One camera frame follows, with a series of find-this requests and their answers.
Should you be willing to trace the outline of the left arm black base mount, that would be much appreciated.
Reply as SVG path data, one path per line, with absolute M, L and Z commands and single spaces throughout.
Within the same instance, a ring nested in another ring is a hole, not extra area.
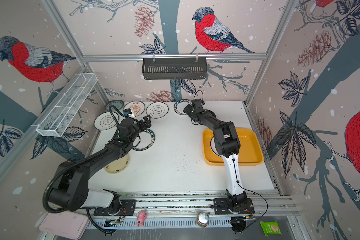
M 120 195 L 117 192 L 112 192 L 113 199 L 109 207 L 101 208 L 96 207 L 94 210 L 94 216 L 133 216 L 136 200 L 121 200 Z

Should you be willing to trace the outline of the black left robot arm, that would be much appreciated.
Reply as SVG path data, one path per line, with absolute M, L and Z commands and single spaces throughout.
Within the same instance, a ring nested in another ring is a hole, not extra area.
M 116 131 L 105 147 L 80 161 L 65 161 L 47 185 L 42 204 L 52 214 L 74 212 L 83 207 L 89 195 L 89 179 L 108 164 L 125 157 L 135 148 L 134 142 L 140 133 L 152 126 L 151 116 L 142 120 L 129 116 L 131 110 L 120 112 L 110 106 L 109 113 L 116 122 Z

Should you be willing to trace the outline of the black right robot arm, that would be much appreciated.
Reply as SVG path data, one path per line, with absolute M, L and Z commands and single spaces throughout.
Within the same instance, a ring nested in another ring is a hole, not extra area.
M 185 108 L 190 119 L 206 126 L 214 134 L 215 148 L 224 161 L 227 173 L 227 202 L 232 213 L 239 213 L 247 202 L 247 193 L 241 186 L 239 171 L 239 150 L 241 143 L 233 122 L 224 122 L 216 118 L 214 112 L 204 108 L 201 99 L 192 100 Z

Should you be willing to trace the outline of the green rim plate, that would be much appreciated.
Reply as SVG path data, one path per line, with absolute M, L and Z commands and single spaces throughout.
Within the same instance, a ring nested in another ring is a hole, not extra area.
M 156 136 L 155 133 L 147 129 L 145 131 L 142 131 L 138 138 L 133 143 L 133 150 L 134 151 L 145 151 L 149 149 L 155 142 Z
M 181 116 L 186 116 L 187 114 L 184 112 L 185 107 L 189 104 L 189 100 L 182 99 L 174 104 L 174 111 Z

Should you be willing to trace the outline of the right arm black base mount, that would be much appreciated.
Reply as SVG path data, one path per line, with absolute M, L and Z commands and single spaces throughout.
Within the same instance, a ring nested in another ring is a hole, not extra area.
M 213 199 L 213 208 L 216 215 L 253 215 L 255 212 L 253 202 L 247 197 L 246 192 L 242 192 L 239 195 L 231 195 L 227 192 L 225 198 Z

